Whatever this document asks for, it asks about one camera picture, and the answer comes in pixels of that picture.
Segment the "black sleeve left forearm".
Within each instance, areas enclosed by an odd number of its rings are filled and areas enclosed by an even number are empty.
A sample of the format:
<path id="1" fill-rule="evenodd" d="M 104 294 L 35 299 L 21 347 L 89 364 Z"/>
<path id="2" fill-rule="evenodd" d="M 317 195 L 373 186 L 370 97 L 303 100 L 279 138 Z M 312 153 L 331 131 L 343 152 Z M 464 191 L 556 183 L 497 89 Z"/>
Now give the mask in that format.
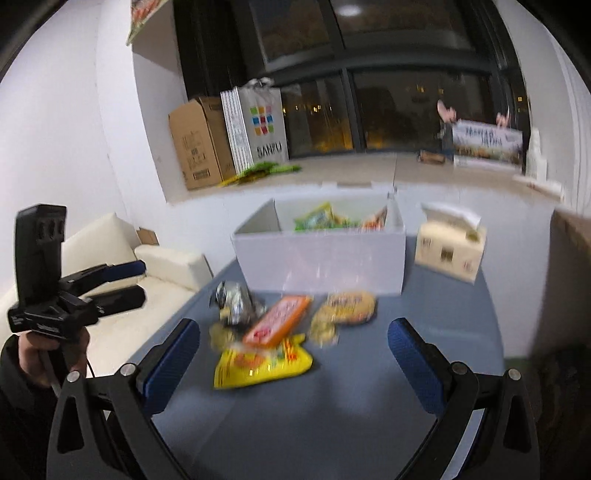
<path id="1" fill-rule="evenodd" d="M 18 339 L 1 352 L 1 478 L 45 479 L 56 397 L 21 369 Z"/>

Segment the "person's left hand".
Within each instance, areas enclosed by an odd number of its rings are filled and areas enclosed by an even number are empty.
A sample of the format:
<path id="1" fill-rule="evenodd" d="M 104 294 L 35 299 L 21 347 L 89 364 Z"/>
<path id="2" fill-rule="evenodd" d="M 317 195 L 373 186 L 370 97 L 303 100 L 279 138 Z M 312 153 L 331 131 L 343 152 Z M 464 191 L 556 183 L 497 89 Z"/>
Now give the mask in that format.
<path id="1" fill-rule="evenodd" d="M 87 374 L 87 347 L 89 343 L 89 332 L 87 329 L 82 329 L 78 336 L 78 354 L 70 370 L 78 371 L 83 377 Z M 41 387 L 50 387 L 51 380 L 43 363 L 42 354 L 58 348 L 59 342 L 56 340 L 34 332 L 21 334 L 18 339 L 18 359 L 21 370 L 33 383 Z"/>

